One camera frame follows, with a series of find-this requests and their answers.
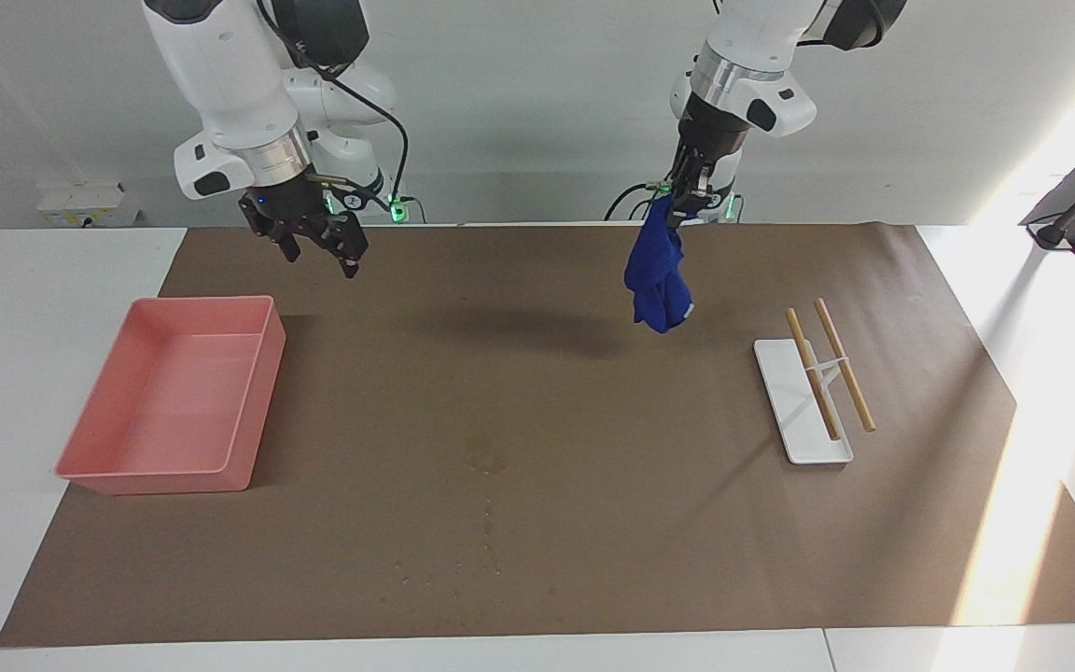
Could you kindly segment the blue towel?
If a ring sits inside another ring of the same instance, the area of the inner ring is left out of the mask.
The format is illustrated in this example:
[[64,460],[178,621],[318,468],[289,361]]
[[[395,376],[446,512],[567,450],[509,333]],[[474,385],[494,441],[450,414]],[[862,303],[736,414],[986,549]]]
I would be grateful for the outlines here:
[[624,286],[633,294],[633,320],[668,333],[692,311],[690,287],[680,273],[680,237],[669,225],[673,197],[653,201],[624,268]]

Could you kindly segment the brown paper table mat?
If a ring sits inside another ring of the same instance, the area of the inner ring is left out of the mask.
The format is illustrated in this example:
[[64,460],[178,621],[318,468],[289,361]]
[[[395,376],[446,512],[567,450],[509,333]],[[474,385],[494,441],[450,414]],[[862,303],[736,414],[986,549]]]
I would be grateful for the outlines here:
[[[632,320],[628,227],[370,233],[347,281],[189,232],[162,297],[272,295],[250,488],[71,486],[0,646],[950,625],[1016,434],[909,227],[700,227],[696,312]],[[878,429],[790,464],[752,344],[823,298]]]

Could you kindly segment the pink plastic tray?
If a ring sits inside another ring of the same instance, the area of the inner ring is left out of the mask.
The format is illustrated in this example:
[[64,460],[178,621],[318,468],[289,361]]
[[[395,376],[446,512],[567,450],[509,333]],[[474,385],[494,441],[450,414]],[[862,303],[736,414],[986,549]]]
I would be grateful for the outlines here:
[[242,492],[285,348],[269,295],[138,299],[55,475],[104,495]]

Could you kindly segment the white rack with wooden rods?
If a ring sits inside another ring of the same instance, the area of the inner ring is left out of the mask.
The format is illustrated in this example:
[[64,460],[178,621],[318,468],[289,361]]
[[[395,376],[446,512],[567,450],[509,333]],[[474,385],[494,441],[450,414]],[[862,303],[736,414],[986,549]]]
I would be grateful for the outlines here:
[[831,309],[820,297],[812,305],[827,337],[831,358],[820,360],[817,356],[794,309],[785,312],[790,337],[757,340],[752,353],[789,463],[847,464],[855,456],[852,442],[833,401],[833,383],[840,380],[845,384],[863,431],[874,433],[878,425],[833,323]]

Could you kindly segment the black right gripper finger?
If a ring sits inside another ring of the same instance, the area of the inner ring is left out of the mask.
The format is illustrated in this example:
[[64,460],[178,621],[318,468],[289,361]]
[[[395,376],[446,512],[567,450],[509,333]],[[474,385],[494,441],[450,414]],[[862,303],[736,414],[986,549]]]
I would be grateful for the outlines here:
[[342,275],[355,278],[370,247],[361,221],[353,212],[329,217],[329,252],[336,257]]
[[296,259],[301,255],[301,247],[296,242],[293,221],[283,221],[263,216],[250,197],[242,197],[238,204],[242,209],[244,220],[250,227],[250,232],[257,237],[266,238],[276,245],[286,262],[296,262]]

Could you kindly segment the white wall socket box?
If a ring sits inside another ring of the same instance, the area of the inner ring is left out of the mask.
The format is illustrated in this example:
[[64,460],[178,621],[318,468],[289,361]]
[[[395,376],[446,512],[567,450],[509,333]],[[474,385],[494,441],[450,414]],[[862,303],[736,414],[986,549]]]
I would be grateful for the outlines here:
[[119,182],[97,180],[59,186],[42,195],[37,213],[51,227],[131,227],[137,225],[137,200]]

